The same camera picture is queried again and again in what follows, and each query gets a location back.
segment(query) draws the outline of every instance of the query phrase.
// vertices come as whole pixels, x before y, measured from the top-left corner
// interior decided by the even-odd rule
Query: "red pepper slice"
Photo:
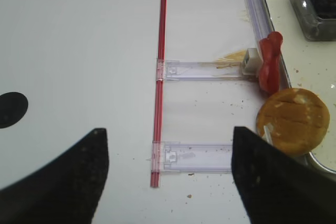
[[[271,32],[267,38],[259,42],[260,50],[264,63],[259,72],[260,88],[269,94],[279,91],[280,86],[280,47],[283,37],[277,31]]]

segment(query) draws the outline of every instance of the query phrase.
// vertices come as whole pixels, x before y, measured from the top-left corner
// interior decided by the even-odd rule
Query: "clear plastic box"
[[[311,0],[290,0],[304,36],[313,41],[336,40],[336,19],[318,16]]]

